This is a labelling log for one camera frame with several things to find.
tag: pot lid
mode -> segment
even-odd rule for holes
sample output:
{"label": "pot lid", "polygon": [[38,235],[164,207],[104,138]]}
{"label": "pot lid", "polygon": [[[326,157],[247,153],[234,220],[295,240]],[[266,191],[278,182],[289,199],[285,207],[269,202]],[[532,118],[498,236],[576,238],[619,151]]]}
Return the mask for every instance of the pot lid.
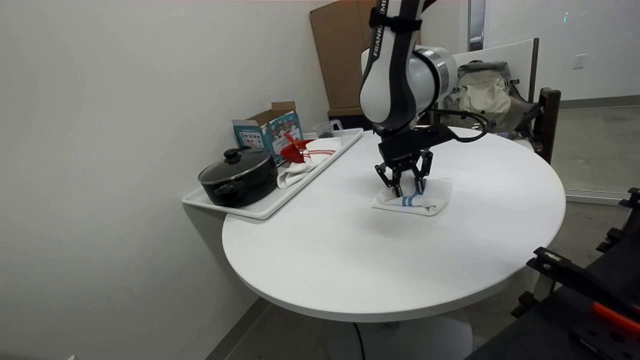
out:
{"label": "pot lid", "polygon": [[243,176],[271,158],[267,149],[252,149],[248,146],[229,149],[225,159],[202,170],[198,180],[203,184],[216,184]]}

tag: black pot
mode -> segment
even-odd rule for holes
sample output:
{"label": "black pot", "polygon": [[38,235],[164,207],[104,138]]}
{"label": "black pot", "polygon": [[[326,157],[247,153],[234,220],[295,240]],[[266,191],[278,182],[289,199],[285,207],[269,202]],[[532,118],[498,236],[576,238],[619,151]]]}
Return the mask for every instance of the black pot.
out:
{"label": "black pot", "polygon": [[224,155],[223,161],[209,165],[198,175],[214,204],[239,208],[253,204],[276,188],[278,167],[270,151],[245,146],[229,149]]}

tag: backpack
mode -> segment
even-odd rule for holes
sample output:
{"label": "backpack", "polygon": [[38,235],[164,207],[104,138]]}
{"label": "backpack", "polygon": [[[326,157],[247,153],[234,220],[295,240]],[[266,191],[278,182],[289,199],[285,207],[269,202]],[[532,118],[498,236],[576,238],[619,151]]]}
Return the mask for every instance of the backpack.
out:
{"label": "backpack", "polygon": [[[458,83],[444,98],[443,108],[481,114],[489,121],[490,133],[531,139],[531,121],[541,112],[541,106],[520,96],[515,87],[519,83],[519,79],[511,78],[505,61],[474,60],[458,67]],[[477,124],[455,115],[442,117],[442,122],[448,126],[477,128]]]}

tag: white tray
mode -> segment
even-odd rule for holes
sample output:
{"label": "white tray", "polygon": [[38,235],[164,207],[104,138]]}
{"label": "white tray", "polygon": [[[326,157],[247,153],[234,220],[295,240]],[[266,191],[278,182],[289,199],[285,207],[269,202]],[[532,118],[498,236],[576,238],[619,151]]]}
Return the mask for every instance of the white tray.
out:
{"label": "white tray", "polygon": [[[331,165],[338,156],[351,147],[360,137],[362,137],[362,132],[362,129],[336,131],[336,136],[342,140],[342,147],[338,151],[333,153],[333,155],[331,155],[327,160],[324,160],[320,166],[311,171],[309,175],[301,181],[298,181],[286,189],[276,188],[269,195],[251,205],[243,206],[242,208],[227,208],[225,206],[215,205],[211,200],[209,200],[209,197],[204,192],[203,188],[199,188],[185,196],[182,202],[199,208],[224,211],[226,213],[241,215],[248,218],[266,219],[279,209],[280,206],[283,206],[287,201],[289,201],[293,195],[309,184],[311,180],[318,176],[318,174],[320,174],[324,169]],[[314,139],[317,138],[317,135],[315,133],[304,134],[304,138]],[[282,171],[283,169],[283,167],[280,167],[278,168],[278,171]]]}

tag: folded towel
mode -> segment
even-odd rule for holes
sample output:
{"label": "folded towel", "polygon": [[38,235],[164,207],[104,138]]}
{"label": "folded towel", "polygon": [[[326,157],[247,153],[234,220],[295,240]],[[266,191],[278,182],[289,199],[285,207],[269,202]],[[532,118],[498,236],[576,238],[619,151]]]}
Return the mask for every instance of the folded towel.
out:
{"label": "folded towel", "polygon": [[401,213],[435,215],[449,203],[453,181],[450,178],[424,179],[423,181],[425,183],[424,192],[419,194],[415,189],[413,176],[403,177],[400,182],[403,194],[411,195],[396,197],[392,188],[383,188],[373,198],[371,207]]}
{"label": "folded towel", "polygon": [[278,187],[285,189],[297,183],[317,168],[324,160],[333,155],[342,146],[340,138],[317,139],[307,144],[302,152],[304,163],[292,163],[278,175]]}

